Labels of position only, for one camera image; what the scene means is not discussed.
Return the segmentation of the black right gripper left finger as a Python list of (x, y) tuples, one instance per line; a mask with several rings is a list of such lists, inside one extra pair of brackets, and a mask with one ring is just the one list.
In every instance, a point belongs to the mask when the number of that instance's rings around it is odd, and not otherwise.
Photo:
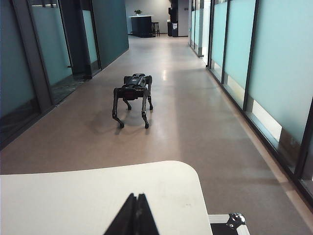
[(133, 222), (135, 204), (136, 197), (131, 193), (105, 231), (104, 235), (132, 235), (134, 230)]

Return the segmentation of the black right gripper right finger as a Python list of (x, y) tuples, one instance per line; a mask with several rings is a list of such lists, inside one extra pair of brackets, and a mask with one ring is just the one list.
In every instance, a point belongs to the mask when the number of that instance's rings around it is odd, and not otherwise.
[(137, 235), (158, 235), (159, 234), (145, 194), (139, 194), (138, 200), (137, 200), (136, 234)]

